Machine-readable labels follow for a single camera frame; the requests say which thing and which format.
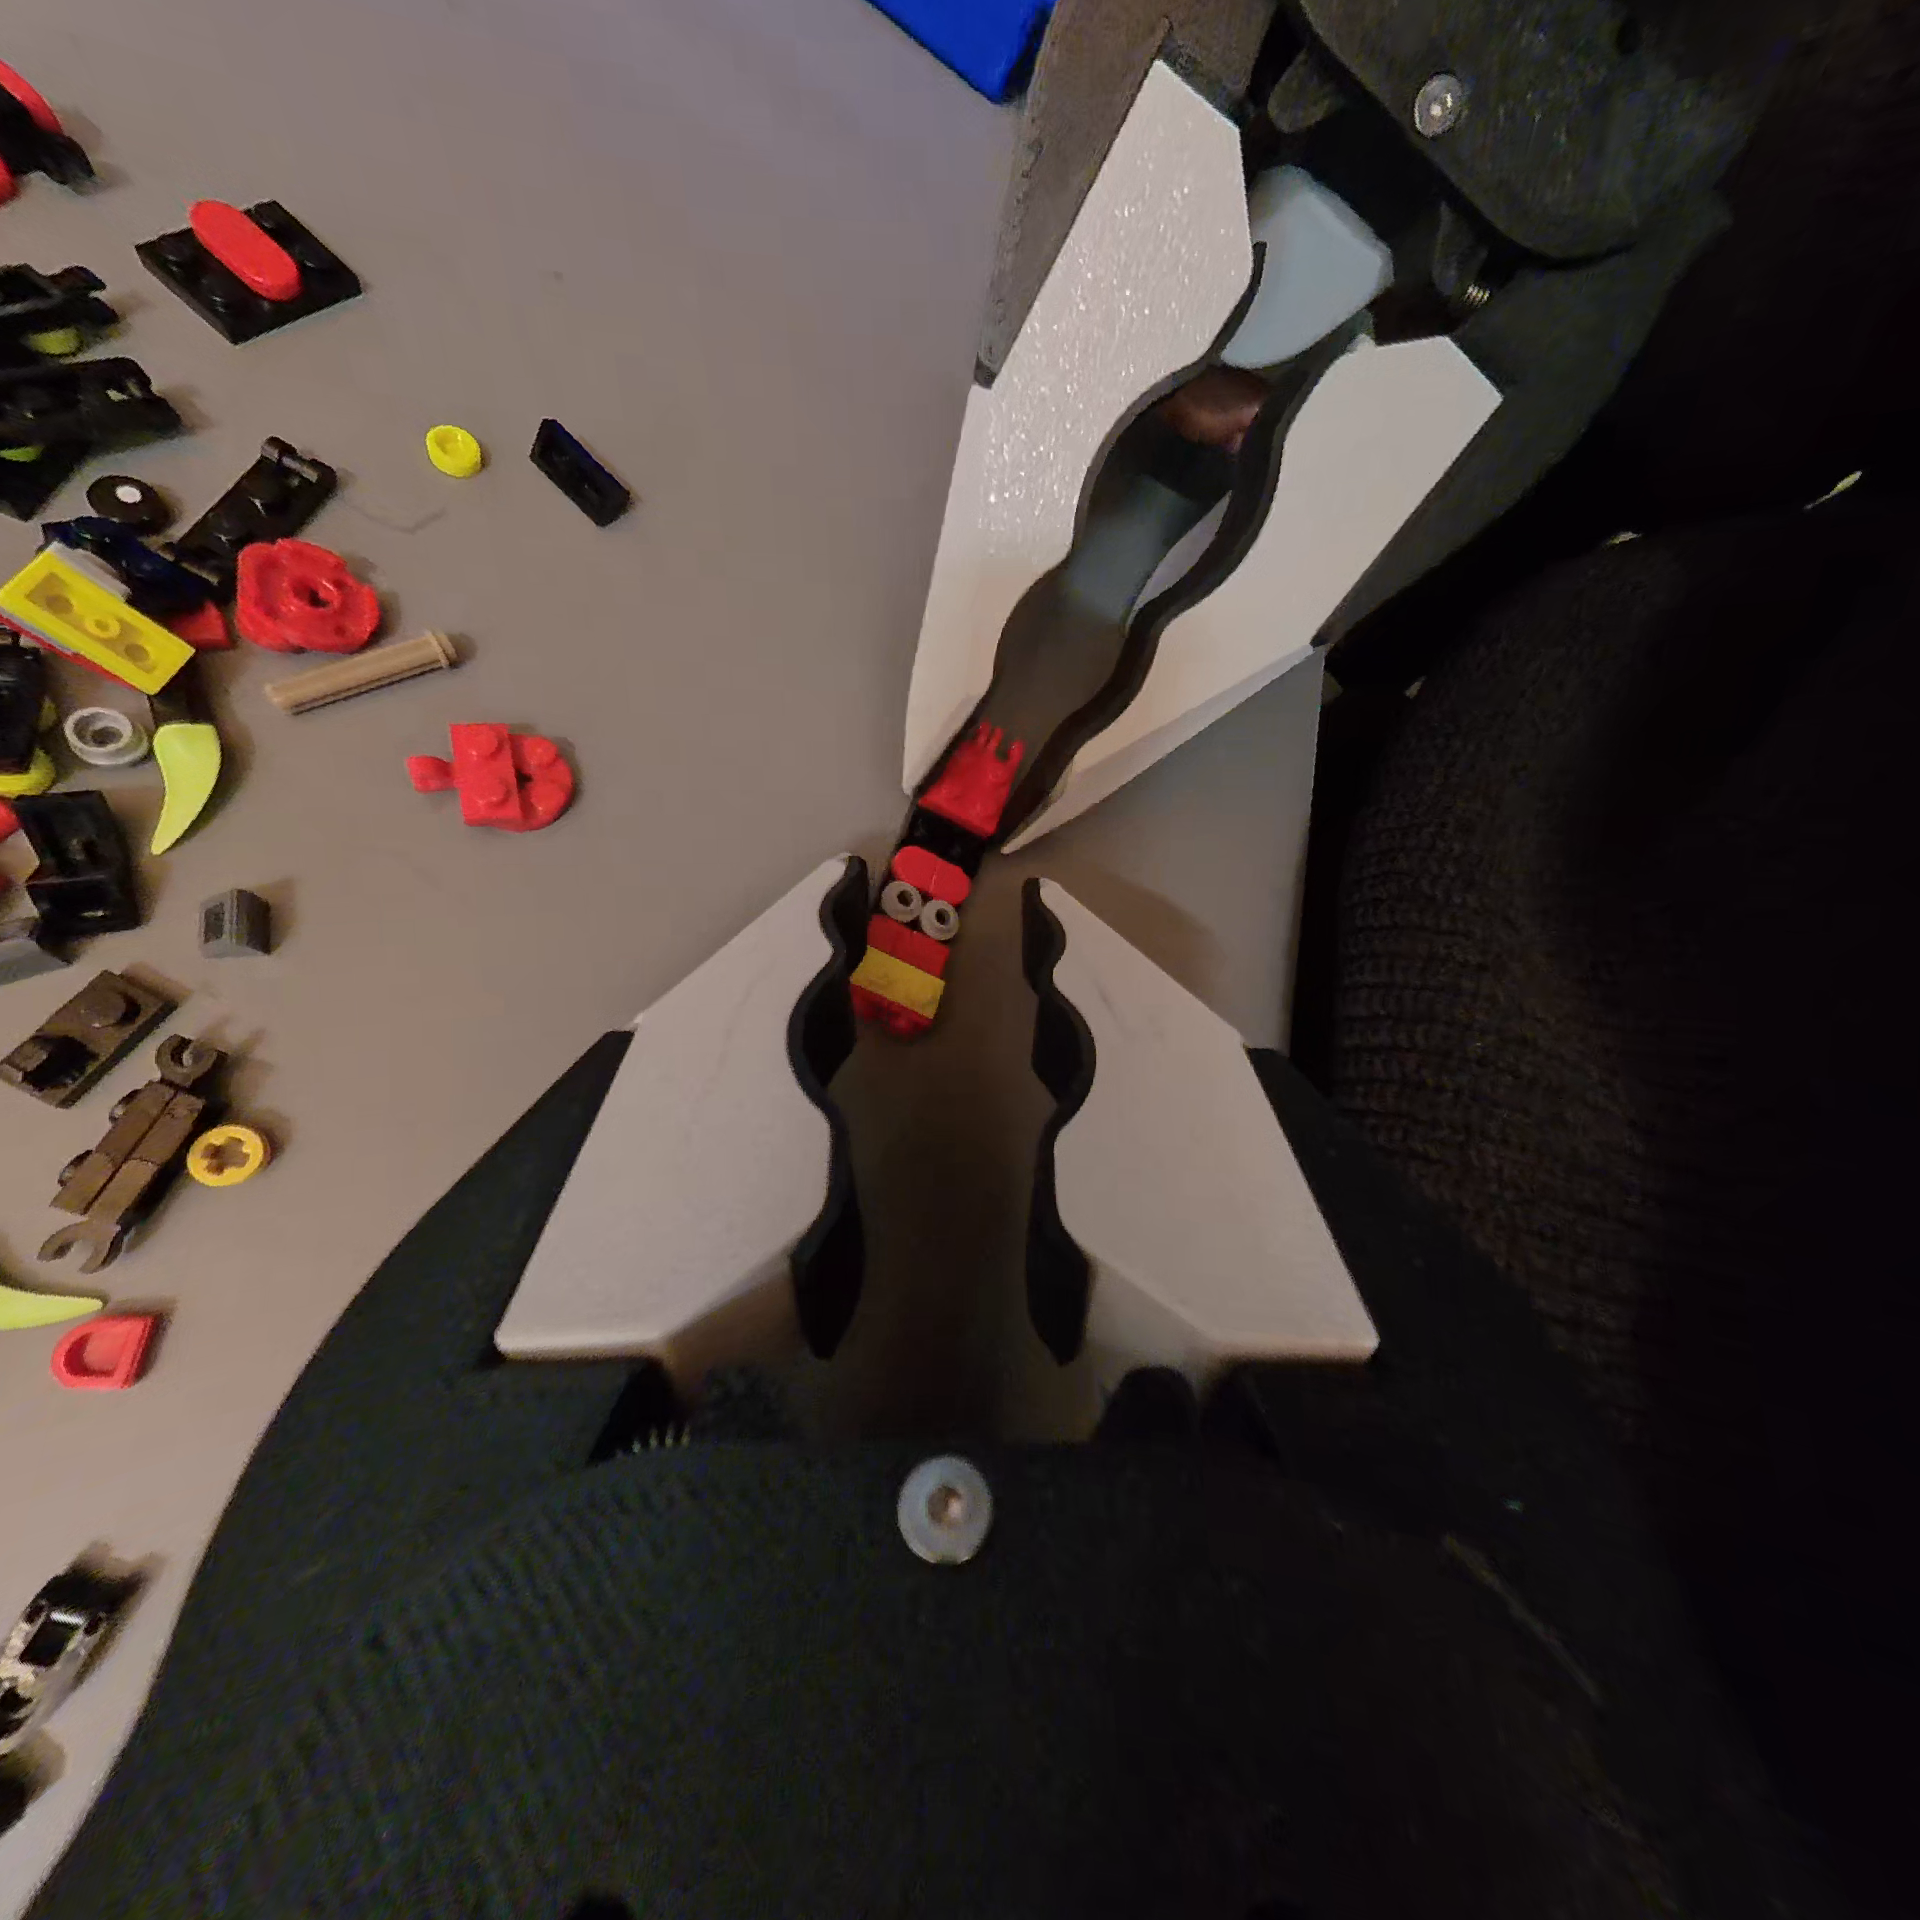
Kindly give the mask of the person's black knit sweater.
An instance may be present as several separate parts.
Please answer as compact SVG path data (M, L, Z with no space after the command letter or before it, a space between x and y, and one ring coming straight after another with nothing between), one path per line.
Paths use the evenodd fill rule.
M1360 802L1330 1014L1858 1915L1916 1915L1916 563L1916 495L1848 493L1481 611Z

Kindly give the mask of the black plate with red tile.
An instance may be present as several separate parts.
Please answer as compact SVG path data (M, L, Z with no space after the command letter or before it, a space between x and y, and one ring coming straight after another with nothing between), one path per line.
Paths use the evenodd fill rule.
M359 274L285 205L197 199L135 259L228 346L250 346L362 294Z

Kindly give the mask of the red lego plate with pin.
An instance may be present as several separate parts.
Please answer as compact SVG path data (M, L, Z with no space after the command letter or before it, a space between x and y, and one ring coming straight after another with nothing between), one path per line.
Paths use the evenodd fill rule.
M573 769L554 740L495 722L450 725L447 753L412 754L405 774L415 793L455 795L466 826L500 831L538 831L576 795Z

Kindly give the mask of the tan lego axle pin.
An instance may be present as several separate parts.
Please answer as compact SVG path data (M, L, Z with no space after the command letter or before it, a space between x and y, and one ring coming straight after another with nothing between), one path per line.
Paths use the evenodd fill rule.
M426 631L412 641L382 643L336 663L313 665L262 689L268 703L284 716L308 716L367 697L407 681L441 674L464 658L455 637Z

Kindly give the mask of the person's right hand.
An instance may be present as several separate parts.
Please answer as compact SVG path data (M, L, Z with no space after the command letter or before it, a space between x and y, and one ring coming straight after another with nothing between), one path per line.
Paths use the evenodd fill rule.
M1271 387L1261 372L1214 366L1153 407L1165 433L1197 449L1233 455L1260 419Z

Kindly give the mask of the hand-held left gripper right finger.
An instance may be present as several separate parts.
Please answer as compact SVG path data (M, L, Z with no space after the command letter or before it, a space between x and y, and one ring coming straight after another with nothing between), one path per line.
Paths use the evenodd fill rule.
M1023 1231L1034 1404L1140 1370L1197 1397L1242 1365L1372 1359L1375 1321L1238 1029L1076 903L1021 890L1047 1093Z

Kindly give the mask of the small black lego plate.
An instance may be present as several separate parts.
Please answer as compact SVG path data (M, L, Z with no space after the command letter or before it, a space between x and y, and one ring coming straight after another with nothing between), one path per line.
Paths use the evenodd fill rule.
M530 462L594 529L609 529L632 508L632 492L553 415L537 423Z

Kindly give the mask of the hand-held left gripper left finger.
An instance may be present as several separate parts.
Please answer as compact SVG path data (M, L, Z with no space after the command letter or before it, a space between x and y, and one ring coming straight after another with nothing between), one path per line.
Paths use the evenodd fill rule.
M510 1359L708 1371L842 1345L864 1235L831 1078L870 877L817 865L631 1023L495 1325Z

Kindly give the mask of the pile of loose lego pieces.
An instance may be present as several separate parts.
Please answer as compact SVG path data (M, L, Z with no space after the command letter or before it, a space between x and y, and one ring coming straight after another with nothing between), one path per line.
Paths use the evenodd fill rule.
M42 337L88 332L110 317L85 273L38 276L34 299L4 303L4 455L36 465L79 462L167 438L180 428L144 366L125 356L38 351ZM167 851L200 817L222 773L222 740L204 725L199 649L178 621L233 602L241 557L300 535L330 501L338 473L284 438L264 438L250 467L170 548L129 521L95 513L62 521L32 559L4 577L4 635L57 654L151 703L151 750L165 804L151 841ZM127 841L95 791L20 791L20 827L34 866L34 932L78 943L140 926Z

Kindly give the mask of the blue plastic box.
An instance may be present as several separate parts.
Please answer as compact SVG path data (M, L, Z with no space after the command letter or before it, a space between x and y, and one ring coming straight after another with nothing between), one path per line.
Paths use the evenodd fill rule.
M1002 105L1029 82L1053 3L870 3L982 98Z

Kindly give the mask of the red yellow black lego assembly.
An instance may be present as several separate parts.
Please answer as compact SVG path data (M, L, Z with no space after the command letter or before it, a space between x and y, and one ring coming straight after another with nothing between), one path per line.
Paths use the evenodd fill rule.
M1017 735L977 719L908 806L849 974L855 1012L902 1041L936 1022L965 909L1000 839L1021 762Z

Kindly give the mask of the red and black lego subassembly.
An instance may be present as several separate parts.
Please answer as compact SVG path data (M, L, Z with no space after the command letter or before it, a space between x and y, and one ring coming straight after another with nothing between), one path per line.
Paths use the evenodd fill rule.
M65 189L95 180L81 145L63 131L57 110L15 68L1 63L1 204L25 175L46 175Z

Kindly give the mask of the red round lego plate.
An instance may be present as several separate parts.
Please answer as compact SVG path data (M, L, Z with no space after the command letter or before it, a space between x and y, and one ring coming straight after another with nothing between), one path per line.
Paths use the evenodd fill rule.
M240 554L233 621L244 641L277 654L350 655L377 635L382 606L338 554L285 538Z

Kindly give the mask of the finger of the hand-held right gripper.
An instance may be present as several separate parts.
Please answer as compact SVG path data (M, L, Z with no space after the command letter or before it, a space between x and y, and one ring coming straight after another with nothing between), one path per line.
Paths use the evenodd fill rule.
M977 708L1023 596L1070 557L1122 428L1202 362L1254 276L1240 133L1153 57L996 378L966 395L902 708L902 791Z
M1034 757L1009 851L1301 665L1501 402L1426 252L1397 259L1296 165L1253 182L1249 228L1260 276L1215 366L1260 407L1218 501L1134 589L1113 671Z

